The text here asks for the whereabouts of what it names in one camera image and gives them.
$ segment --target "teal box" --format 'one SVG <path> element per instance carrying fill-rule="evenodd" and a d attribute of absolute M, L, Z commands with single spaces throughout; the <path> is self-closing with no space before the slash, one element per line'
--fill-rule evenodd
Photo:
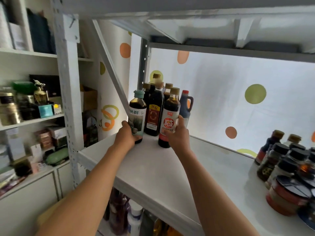
<path fill-rule="evenodd" d="M 47 118 L 53 116 L 53 108 L 51 104 L 38 105 L 40 118 Z"/>

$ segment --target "orange dot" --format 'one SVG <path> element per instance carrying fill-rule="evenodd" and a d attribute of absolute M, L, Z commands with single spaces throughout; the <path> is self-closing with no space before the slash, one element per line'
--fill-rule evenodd
<path fill-rule="evenodd" d="M 120 51 L 121 57 L 123 57 L 125 59 L 129 58 L 130 57 L 130 53 L 131 53 L 131 46 L 128 45 L 127 43 L 122 43 L 120 45 L 119 51 Z"/>
<path fill-rule="evenodd" d="M 237 131 L 234 127 L 227 127 L 225 129 L 225 134 L 227 135 L 228 138 L 234 139 L 236 138 Z"/>
<path fill-rule="evenodd" d="M 315 132 L 313 132 L 313 135 L 312 135 L 312 142 L 315 143 Z"/>
<path fill-rule="evenodd" d="M 188 56 L 189 56 L 189 51 L 179 50 L 177 54 L 177 62 L 179 64 L 186 63 Z"/>

